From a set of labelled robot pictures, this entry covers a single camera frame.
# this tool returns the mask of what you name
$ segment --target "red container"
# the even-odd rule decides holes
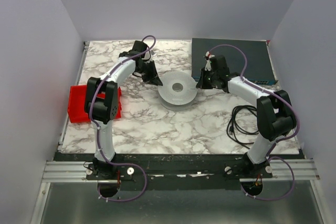
[[[90,122],[89,115],[84,111],[86,85],[71,86],[68,103],[68,115],[71,123]],[[121,89],[118,88],[118,112],[116,119],[121,118]],[[98,97],[105,98],[105,94],[98,94]]]

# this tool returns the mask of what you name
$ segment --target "white wall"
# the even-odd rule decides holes
[[[271,39],[293,0],[62,0],[85,40]]]
[[[298,138],[315,159],[336,220],[336,4],[294,0],[270,44],[282,87],[298,110]]]
[[[0,0],[0,218],[29,223],[83,44],[61,0]]]

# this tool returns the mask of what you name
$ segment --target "plate center hole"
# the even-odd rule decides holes
[[[175,83],[173,84],[173,90],[175,92],[181,92],[183,90],[183,86],[180,83]]]

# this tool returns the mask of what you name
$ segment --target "gray floor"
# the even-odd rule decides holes
[[[293,194],[263,202],[241,191],[147,191],[129,203],[98,200],[95,184],[53,184],[42,223],[322,223],[309,181],[297,182]],[[261,196],[280,196],[289,182],[264,182]],[[121,193],[122,198],[134,192]]]

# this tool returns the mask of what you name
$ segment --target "marble tabletop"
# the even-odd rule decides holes
[[[92,41],[84,62],[79,85],[110,69],[119,53],[132,48],[134,41]],[[169,71],[191,74],[191,41],[159,40],[153,59],[160,75]],[[232,109],[248,104],[221,90],[198,90],[197,97],[185,111],[170,111],[160,104],[156,86],[130,76],[121,85],[122,118],[113,121],[113,144],[117,153],[144,154],[243,154],[246,148],[226,135]],[[238,124],[256,130],[256,118],[246,111],[237,116]],[[242,142],[256,136],[238,133]],[[68,123],[62,153],[94,153],[95,135],[90,123]],[[275,154],[297,154],[298,144],[287,140],[276,146]]]

